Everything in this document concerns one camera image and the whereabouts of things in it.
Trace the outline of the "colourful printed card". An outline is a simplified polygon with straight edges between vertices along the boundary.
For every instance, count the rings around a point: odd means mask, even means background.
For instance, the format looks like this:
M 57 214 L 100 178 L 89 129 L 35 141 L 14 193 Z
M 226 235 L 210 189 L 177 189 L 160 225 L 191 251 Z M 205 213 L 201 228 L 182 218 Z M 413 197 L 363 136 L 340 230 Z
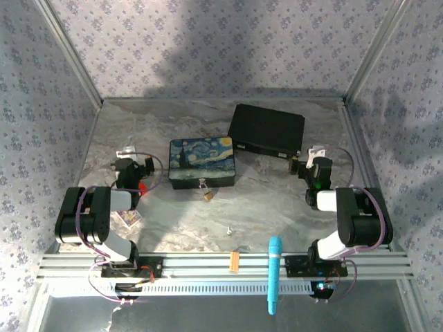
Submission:
M 123 224 L 129 229 L 133 228 L 143 219 L 137 210 L 117 211 L 116 214 Z

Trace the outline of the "aluminium side rail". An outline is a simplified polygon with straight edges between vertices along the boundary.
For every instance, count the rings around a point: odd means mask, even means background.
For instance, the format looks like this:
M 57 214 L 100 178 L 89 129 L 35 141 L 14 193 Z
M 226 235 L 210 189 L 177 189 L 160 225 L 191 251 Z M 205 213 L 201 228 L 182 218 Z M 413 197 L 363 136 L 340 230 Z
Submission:
M 365 187 L 380 187 L 372 159 L 366 151 L 367 145 L 358 123 L 352 119 L 352 114 L 343 101 L 338 102 L 337 107 L 343 128 L 348 134 L 348 146 L 356 170 L 357 179 L 353 180 L 352 183 L 364 185 Z

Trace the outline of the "controller board with lit LED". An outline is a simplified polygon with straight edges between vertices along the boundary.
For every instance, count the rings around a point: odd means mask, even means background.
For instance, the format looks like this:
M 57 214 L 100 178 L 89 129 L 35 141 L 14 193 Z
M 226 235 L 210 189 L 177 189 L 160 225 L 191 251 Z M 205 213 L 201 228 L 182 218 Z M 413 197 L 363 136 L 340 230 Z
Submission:
M 331 281 L 321 282 L 315 281 L 311 282 L 312 294 L 310 297 L 314 299 L 325 299 L 328 300 L 334 293 L 336 288 L 335 284 Z

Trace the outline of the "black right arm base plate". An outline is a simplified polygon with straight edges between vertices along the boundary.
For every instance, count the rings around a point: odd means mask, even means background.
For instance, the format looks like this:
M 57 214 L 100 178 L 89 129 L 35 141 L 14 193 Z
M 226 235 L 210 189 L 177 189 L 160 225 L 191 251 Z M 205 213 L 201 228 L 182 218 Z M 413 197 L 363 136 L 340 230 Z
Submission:
M 347 277 L 348 271 L 341 261 L 311 260 L 307 255 L 284 258 L 287 277 Z

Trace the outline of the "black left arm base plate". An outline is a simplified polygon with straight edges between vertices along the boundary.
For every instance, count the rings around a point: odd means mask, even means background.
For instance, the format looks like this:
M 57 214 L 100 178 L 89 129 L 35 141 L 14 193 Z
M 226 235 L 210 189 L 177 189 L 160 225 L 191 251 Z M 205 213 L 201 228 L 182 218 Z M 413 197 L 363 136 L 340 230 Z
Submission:
M 158 279 L 162 271 L 162 257 L 141 257 L 134 261 L 110 262 L 102 267 L 101 277 Z

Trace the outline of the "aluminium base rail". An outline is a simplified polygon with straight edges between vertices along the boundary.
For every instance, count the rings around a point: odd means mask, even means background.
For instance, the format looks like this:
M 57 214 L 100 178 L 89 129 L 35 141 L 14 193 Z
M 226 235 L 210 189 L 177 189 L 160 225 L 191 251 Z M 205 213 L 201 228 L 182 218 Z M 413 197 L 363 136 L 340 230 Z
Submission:
M 241 253 L 239 270 L 231 272 L 228 252 L 173 252 L 161 253 L 162 276 L 175 280 L 225 279 L 263 280 L 268 273 L 268 254 Z M 37 276 L 39 278 L 85 277 L 95 257 L 90 254 L 66 252 L 44 255 Z M 349 279 L 356 264 L 358 278 L 365 280 L 412 279 L 413 270 L 404 252 L 378 250 L 364 252 L 346 259 Z

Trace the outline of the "small brass padlock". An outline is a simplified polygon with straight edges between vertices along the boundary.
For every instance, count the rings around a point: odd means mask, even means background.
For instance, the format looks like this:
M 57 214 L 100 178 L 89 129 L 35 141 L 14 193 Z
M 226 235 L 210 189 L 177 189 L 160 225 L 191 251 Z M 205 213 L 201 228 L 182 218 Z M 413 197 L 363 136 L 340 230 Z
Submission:
M 200 178 L 199 179 L 199 188 L 204 196 L 204 199 L 209 202 L 213 199 L 213 193 L 210 191 L 206 179 Z

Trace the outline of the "black rectangular case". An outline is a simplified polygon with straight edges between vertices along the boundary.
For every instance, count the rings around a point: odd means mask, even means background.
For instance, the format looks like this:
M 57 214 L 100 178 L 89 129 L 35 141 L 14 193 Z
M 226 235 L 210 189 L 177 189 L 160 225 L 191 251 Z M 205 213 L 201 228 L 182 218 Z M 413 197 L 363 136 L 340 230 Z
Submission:
M 290 159 L 300 155 L 304 126 L 302 115 L 238 104 L 228 136 L 236 149 Z

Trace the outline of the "aluminium rear rail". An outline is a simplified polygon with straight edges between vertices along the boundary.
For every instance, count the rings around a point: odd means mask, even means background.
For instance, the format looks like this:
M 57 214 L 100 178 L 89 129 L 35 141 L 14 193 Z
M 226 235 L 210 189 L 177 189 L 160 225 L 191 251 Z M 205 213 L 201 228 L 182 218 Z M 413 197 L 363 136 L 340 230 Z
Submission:
M 298 97 L 202 97 L 202 98 L 124 98 L 124 97 L 114 97 L 105 98 L 103 102 L 178 102 L 178 101 L 222 101 L 222 102 L 233 102 L 233 101 L 290 101 L 290 100 L 302 100 L 302 101 L 313 101 L 313 102 L 342 102 L 343 97 L 315 97 L 315 96 L 298 96 Z

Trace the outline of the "starry night painted box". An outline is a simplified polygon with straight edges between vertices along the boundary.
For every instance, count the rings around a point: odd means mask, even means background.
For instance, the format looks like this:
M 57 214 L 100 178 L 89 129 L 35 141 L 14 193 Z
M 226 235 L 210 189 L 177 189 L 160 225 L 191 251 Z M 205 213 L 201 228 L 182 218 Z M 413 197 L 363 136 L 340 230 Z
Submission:
M 233 141 L 228 136 L 170 141 L 168 178 L 175 190 L 231 187 L 236 168 Z

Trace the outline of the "blue marker pen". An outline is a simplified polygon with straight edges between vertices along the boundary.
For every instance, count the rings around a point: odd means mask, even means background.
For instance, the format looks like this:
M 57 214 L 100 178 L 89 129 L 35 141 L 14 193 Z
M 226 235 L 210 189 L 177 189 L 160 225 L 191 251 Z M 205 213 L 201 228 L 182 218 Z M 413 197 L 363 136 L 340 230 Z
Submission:
M 278 296 L 280 290 L 280 260 L 282 254 L 282 239 L 280 237 L 271 237 L 269 241 L 269 269 L 268 269 L 268 289 L 267 289 L 267 308 L 269 315 L 275 315 L 278 305 Z

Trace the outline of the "black controller board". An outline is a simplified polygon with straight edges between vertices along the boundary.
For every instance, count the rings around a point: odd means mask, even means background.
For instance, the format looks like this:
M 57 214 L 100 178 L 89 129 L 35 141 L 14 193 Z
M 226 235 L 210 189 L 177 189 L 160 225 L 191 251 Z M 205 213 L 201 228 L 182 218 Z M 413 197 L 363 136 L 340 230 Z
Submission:
M 139 298 L 142 288 L 137 284 L 116 283 L 114 291 L 119 300 L 135 300 Z

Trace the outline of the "aluminium frame post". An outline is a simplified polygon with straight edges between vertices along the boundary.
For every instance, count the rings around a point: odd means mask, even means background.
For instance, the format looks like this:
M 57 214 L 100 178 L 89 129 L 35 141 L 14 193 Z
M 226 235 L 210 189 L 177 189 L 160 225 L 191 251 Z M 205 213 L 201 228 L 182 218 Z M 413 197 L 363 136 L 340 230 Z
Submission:
M 346 93 L 343 95 L 343 102 L 345 105 L 351 104 L 357 99 L 361 89 L 371 74 L 374 65 L 381 56 L 383 49 L 412 3 L 413 0 L 391 1 L 374 38 L 370 42 L 361 64 L 348 86 Z
M 50 0 L 33 0 L 33 2 L 41 12 L 45 22 L 55 37 L 55 41 L 64 53 L 65 59 L 79 79 L 90 101 L 96 108 L 100 109 L 102 106 L 102 98 L 95 87 L 93 80 L 84 67 L 78 52 L 69 39 L 69 36 L 62 25 L 62 21 L 58 18 L 56 12 L 54 11 Z

